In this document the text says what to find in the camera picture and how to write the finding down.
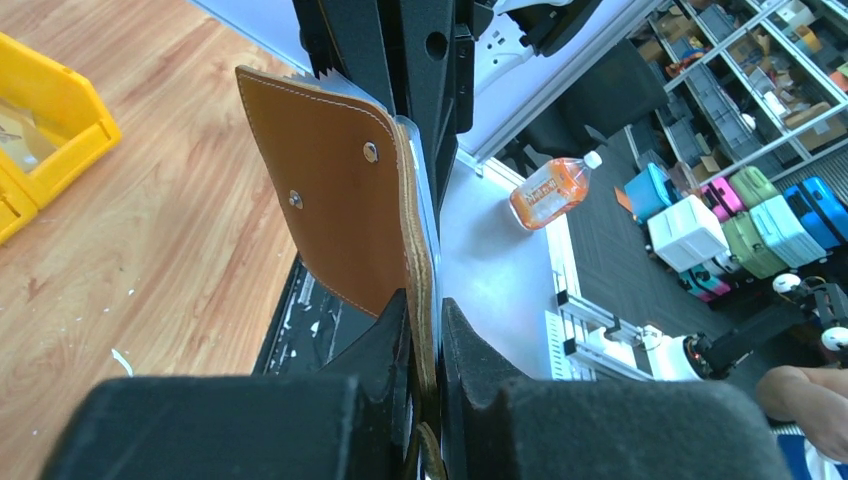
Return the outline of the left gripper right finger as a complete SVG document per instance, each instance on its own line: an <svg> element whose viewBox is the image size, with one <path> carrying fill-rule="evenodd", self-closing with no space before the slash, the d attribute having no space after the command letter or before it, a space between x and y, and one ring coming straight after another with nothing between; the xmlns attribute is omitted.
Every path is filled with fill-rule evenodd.
<svg viewBox="0 0 848 480"><path fill-rule="evenodd" d="M756 405L721 382L535 380L442 313L452 479L786 479Z"/></svg>

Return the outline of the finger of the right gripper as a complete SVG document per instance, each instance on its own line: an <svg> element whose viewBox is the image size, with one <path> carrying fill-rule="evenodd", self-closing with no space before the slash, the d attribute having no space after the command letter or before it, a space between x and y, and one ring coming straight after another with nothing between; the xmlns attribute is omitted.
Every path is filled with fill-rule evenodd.
<svg viewBox="0 0 848 480"><path fill-rule="evenodd" d="M473 0L296 0L300 42L314 73L335 70L418 127L439 211L472 128Z"/></svg>

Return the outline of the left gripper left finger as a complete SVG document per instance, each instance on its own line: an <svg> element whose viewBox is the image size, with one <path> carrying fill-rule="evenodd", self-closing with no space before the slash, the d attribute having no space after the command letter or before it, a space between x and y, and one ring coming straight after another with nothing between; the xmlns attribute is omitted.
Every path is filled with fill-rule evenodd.
<svg viewBox="0 0 848 480"><path fill-rule="evenodd" d="M320 370L104 381L44 479L399 479L409 432L407 302Z"/></svg>

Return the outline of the brown leather card holder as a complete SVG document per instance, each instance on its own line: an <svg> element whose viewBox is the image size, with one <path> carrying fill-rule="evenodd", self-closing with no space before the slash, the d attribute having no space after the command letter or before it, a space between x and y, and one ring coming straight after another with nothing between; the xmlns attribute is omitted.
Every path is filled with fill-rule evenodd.
<svg viewBox="0 0 848 480"><path fill-rule="evenodd" d="M438 235L417 126L336 71L235 70L253 137L312 276L376 315L398 289L415 370L412 468L443 479Z"/></svg>

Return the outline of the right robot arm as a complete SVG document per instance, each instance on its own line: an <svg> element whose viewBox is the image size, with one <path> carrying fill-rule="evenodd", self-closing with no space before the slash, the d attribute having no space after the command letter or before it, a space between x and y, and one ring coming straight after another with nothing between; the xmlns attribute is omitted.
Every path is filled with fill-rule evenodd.
<svg viewBox="0 0 848 480"><path fill-rule="evenodd" d="M434 209L473 124L475 43L494 17L518 26L518 44L549 57L597 1L298 0L300 43L314 74L331 70L419 128Z"/></svg>

